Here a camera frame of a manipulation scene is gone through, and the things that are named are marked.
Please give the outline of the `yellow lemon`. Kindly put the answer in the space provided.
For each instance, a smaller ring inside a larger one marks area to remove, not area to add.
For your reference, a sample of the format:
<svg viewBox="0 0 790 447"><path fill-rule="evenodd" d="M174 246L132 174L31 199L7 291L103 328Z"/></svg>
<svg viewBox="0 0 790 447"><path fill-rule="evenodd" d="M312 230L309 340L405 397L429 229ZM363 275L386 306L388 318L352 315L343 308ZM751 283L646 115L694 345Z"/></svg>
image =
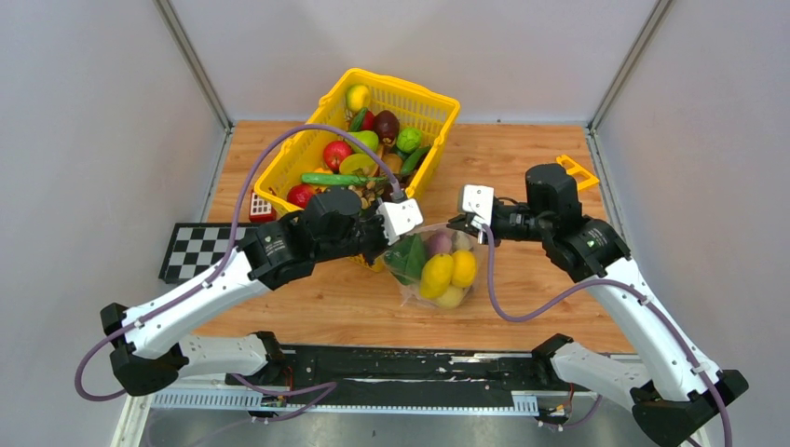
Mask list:
<svg viewBox="0 0 790 447"><path fill-rule="evenodd" d="M454 269L451 284L460 289L469 288L477 277L477 259L471 251L458 250L452 254Z"/></svg>

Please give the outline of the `beige pear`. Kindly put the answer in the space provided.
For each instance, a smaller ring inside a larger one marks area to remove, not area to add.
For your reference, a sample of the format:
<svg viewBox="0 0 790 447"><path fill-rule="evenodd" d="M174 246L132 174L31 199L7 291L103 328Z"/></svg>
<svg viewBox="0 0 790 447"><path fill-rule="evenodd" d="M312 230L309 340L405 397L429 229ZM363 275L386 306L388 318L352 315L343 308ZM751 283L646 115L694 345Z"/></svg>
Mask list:
<svg viewBox="0 0 790 447"><path fill-rule="evenodd" d="M466 295L466 290L450 285L441 295L433 299L433 303L442 309L459 307Z"/></svg>

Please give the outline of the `clear zip top bag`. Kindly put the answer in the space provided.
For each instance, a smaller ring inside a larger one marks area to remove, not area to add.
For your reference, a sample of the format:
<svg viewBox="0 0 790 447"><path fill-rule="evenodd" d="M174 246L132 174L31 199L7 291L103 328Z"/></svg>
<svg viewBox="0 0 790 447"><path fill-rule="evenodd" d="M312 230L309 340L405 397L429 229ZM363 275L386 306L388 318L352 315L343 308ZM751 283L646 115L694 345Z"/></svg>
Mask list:
<svg viewBox="0 0 790 447"><path fill-rule="evenodd" d="M451 310L474 292L482 272L477 238L443 224L416 229L382 256L403 305Z"/></svg>

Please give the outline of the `purple onion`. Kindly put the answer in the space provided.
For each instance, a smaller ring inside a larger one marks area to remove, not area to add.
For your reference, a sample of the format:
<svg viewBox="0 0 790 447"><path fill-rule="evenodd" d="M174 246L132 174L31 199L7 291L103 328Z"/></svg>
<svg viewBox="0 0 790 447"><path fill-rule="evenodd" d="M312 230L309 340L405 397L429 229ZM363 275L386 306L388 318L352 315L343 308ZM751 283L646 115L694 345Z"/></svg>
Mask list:
<svg viewBox="0 0 790 447"><path fill-rule="evenodd" d="M425 241L428 258L436 255L451 254L454 250L453 236L448 231L435 231Z"/></svg>

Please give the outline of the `green white bok choy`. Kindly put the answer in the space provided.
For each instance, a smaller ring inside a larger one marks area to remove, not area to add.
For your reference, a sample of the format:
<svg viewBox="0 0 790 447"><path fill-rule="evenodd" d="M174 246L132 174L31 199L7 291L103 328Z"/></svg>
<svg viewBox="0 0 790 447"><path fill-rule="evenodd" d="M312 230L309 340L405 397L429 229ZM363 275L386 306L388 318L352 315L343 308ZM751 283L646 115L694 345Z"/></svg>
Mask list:
<svg viewBox="0 0 790 447"><path fill-rule="evenodd" d="M420 281L428 260L427 250L420 235L410 235L392 246L383 255L388 271L403 286Z"/></svg>

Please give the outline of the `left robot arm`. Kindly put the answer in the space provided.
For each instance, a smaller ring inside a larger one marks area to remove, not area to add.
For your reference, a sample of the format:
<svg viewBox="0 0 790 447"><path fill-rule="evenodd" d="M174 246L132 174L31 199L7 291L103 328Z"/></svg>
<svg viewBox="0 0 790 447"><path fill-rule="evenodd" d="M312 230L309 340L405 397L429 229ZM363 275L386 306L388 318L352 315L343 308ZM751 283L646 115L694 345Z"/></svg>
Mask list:
<svg viewBox="0 0 790 447"><path fill-rule="evenodd" d="M314 196L304 210L233 238L218 263L151 302L105 307L101 318L114 338L113 374L131 396L212 373L276 384L286 362L272 333L201 337L194 329L235 305L311 276L318 263L356 255L371 260L393 239L385 212L362 211L355 193L331 189Z"/></svg>

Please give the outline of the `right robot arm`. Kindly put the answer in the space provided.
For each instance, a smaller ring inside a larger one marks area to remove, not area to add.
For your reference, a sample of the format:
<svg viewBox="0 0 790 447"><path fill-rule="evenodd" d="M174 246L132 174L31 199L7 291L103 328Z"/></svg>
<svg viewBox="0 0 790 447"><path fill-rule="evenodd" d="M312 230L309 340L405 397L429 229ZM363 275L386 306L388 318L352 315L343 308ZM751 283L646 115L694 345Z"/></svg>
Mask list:
<svg viewBox="0 0 790 447"><path fill-rule="evenodd" d="M719 418L733 443L729 405L748 388L736 370L720 368L668 314L641 273L630 248L606 221L584 214L576 180L557 163L530 168L526 199L496 196L467 184L459 194L453 229L476 236L489 249L503 240L541 245L553 265L588 292L634 347L630 366L555 334L533 354L532 375L544 388L582 386L628 410L659 446L678 446Z"/></svg>

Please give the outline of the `yellow plastic basket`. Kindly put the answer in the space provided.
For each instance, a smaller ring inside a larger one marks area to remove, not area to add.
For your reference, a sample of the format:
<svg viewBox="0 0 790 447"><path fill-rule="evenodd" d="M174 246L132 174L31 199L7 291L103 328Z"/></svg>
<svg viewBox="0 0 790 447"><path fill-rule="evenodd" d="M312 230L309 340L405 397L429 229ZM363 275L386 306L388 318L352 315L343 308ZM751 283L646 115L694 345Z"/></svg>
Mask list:
<svg viewBox="0 0 790 447"><path fill-rule="evenodd" d="M460 102L398 77L351 68L319 100L308 121L347 129L352 114L347 110L346 93L355 85L370 90L373 113L391 111L403 126L420 129L422 144L431 146L403 188L408 197L420 198L439 167L450 130L461 110ZM298 210L286 200L287 193L301 183L302 174L321 165L323 147L337 138L331 132L308 130L286 140L255 182L255 193L268 201L278 216Z"/></svg>

